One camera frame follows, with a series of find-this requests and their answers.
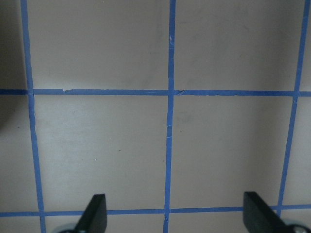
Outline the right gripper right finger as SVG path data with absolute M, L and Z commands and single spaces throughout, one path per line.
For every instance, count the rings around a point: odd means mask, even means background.
M 249 233 L 287 232 L 286 224 L 256 192 L 244 192 L 242 218 Z

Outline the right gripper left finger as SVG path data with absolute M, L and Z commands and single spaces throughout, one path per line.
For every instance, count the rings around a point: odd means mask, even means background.
M 104 233 L 107 228 L 105 194 L 95 194 L 74 228 L 75 233 Z

